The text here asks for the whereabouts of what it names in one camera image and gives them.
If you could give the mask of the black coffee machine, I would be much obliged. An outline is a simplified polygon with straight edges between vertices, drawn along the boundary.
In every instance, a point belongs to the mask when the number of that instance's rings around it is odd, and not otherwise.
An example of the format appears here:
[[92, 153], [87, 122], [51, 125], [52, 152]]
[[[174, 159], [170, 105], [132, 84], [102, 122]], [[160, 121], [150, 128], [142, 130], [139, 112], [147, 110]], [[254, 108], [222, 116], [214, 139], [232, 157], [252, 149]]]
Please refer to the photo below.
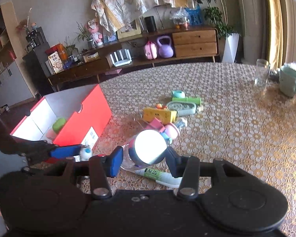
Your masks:
[[46, 38], [43, 32], [43, 29], [41, 27], [37, 27], [31, 32], [29, 32], [26, 36], [26, 40], [28, 42], [26, 46], [27, 52], [30, 52], [31, 50], [43, 45], [46, 43]]

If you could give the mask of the green cylinder battery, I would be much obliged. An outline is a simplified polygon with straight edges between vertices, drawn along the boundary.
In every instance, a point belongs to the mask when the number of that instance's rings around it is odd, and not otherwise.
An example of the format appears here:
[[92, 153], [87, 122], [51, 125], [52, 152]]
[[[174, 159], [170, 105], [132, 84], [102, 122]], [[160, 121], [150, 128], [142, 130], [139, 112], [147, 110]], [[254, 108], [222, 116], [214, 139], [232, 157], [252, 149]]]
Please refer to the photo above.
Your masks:
[[173, 97], [171, 99], [172, 101], [176, 101], [176, 102], [190, 102], [190, 103], [194, 103], [196, 105], [201, 105], [201, 98], [200, 97], [185, 97], [185, 98], [177, 98], [177, 97]]

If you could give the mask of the pink bowl toy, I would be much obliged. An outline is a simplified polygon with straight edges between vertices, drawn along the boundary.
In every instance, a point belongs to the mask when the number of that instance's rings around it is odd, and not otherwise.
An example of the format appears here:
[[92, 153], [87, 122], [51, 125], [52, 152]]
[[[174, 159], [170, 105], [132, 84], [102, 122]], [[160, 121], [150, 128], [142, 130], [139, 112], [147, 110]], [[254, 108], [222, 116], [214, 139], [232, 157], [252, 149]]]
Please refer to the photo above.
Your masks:
[[53, 128], [50, 128], [45, 134], [46, 139], [48, 139], [50, 141], [53, 141], [56, 138], [56, 136], [57, 136], [57, 134], [53, 130]]

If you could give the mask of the clear drinking glass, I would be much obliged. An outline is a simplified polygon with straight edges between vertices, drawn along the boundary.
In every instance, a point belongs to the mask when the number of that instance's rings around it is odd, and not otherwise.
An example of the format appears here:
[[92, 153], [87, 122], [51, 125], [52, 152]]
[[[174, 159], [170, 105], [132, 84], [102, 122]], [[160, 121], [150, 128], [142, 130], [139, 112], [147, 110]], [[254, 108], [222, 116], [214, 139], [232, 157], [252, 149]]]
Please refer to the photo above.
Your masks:
[[265, 88], [270, 74], [270, 63], [265, 59], [257, 59], [254, 84], [257, 87]]

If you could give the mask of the pink small suitcase toy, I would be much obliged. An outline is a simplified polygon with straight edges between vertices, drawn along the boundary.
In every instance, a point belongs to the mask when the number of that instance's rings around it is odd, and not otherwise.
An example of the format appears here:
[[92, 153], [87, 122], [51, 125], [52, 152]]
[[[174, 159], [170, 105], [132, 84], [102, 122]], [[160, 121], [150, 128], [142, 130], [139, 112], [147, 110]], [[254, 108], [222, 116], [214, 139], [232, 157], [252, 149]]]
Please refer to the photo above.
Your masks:
[[156, 44], [151, 41], [147, 41], [147, 43], [144, 46], [144, 52], [145, 52], [145, 57], [148, 60], [156, 59], [158, 55]]

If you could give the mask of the small white blue figurine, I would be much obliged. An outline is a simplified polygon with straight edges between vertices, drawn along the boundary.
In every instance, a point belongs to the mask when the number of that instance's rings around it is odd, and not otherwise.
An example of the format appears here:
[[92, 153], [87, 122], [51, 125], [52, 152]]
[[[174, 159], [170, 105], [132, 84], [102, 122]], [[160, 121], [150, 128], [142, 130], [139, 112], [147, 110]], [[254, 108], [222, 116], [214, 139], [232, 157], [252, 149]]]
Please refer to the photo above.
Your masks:
[[80, 149], [80, 161], [88, 161], [92, 156], [92, 149], [89, 146], [82, 145]]

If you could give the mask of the yellow small box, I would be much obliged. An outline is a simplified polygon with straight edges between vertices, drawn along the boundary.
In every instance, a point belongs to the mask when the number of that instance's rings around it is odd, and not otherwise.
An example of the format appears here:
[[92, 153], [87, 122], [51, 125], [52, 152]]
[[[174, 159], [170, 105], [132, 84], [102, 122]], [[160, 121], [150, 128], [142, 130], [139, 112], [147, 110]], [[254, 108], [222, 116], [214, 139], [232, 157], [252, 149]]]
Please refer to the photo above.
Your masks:
[[147, 122], [153, 121], [153, 119], [160, 120], [163, 124], [175, 122], [177, 112], [168, 109], [157, 109], [157, 108], [144, 108], [143, 119]]

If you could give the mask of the green lid jar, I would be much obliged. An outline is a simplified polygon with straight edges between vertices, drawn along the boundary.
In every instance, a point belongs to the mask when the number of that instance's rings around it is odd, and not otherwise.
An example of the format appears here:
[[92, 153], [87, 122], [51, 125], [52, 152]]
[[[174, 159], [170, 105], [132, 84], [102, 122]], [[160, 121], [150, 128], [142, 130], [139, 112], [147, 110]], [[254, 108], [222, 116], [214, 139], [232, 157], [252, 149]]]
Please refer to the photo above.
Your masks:
[[66, 124], [67, 120], [65, 118], [58, 118], [55, 123], [52, 125], [53, 130], [58, 133]]

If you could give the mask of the mint green mug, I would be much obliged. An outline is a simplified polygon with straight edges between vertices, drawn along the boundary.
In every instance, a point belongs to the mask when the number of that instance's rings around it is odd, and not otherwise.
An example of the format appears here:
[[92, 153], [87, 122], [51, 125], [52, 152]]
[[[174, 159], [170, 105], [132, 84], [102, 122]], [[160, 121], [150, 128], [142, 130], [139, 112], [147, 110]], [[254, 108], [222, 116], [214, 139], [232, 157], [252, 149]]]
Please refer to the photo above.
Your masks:
[[296, 95], [296, 70], [288, 65], [284, 65], [279, 71], [279, 86], [283, 94], [288, 97]]

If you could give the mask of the teal small round toy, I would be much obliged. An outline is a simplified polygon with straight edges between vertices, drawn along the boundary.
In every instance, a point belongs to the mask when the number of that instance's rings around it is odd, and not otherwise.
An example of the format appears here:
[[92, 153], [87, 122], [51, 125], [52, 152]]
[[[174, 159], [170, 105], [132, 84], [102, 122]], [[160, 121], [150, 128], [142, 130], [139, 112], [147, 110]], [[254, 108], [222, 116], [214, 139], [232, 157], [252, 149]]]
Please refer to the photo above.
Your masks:
[[178, 99], [184, 99], [185, 98], [185, 92], [181, 90], [173, 90], [171, 92], [172, 98], [178, 98]]

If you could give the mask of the yellow snack box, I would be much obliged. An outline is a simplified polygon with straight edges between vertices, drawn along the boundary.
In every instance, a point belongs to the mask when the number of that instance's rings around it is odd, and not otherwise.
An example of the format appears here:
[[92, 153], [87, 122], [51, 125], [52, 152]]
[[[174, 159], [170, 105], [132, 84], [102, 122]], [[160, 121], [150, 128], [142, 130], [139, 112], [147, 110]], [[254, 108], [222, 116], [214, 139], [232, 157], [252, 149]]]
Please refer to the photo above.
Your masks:
[[57, 51], [49, 55], [48, 59], [54, 73], [59, 73], [63, 70], [63, 63]]

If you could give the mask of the orange small toy figure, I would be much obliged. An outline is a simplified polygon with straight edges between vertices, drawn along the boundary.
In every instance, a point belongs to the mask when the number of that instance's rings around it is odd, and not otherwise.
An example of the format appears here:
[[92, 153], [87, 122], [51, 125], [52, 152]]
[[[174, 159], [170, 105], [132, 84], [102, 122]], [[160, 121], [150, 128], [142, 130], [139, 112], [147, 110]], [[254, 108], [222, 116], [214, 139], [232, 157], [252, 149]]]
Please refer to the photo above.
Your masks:
[[163, 105], [162, 103], [158, 103], [155, 106], [157, 109], [167, 110], [167, 106]]

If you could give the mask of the green white glue tube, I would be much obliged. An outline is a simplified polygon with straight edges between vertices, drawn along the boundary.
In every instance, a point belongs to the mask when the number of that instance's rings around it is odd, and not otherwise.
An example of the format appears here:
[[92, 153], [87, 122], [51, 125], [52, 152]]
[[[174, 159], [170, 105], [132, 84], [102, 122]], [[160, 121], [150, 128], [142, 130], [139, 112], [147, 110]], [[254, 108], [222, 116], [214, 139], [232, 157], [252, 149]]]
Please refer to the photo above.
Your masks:
[[152, 168], [143, 168], [134, 171], [134, 173], [139, 176], [152, 179], [156, 183], [169, 188], [179, 188], [182, 181], [182, 177], [175, 178], [170, 173], [162, 172]]

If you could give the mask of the green leafy tree plant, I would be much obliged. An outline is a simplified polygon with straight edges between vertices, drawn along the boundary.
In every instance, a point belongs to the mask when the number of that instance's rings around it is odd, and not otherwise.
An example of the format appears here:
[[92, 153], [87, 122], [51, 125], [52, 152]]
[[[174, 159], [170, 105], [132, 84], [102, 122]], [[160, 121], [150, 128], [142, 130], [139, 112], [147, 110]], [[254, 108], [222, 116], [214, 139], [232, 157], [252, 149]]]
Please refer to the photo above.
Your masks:
[[226, 0], [194, 0], [198, 5], [206, 4], [203, 9], [204, 19], [214, 26], [218, 31], [218, 37], [228, 38], [238, 33], [236, 28], [228, 23], [228, 12]]

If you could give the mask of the wooden tv sideboard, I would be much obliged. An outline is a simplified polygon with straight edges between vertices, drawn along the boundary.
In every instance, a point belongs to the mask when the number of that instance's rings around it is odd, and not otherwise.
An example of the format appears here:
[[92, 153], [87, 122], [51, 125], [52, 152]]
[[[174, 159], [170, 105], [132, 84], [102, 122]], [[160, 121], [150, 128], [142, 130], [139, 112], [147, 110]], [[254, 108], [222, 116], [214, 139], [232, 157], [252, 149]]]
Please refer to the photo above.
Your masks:
[[[135, 48], [131, 45], [135, 41], [154, 41], [159, 36], [169, 36], [172, 40], [174, 55], [171, 58], [161, 58], [149, 60], [145, 57], [143, 48]], [[167, 63], [175, 60], [194, 59], [210, 57], [215, 59], [219, 55], [218, 31], [210, 26], [192, 26], [188, 29], [169, 28], [162, 31], [145, 33], [123, 38], [100, 48], [95, 49], [98, 57], [90, 62], [72, 66], [50, 77], [48, 80], [51, 86], [58, 86], [65, 82], [72, 82], [92, 76], [98, 77], [100, 74], [112, 72], [117, 69], [113, 66], [112, 58], [118, 54], [118, 50], [129, 48], [132, 62], [120, 68], [137, 67], [142, 65], [155, 65]]]

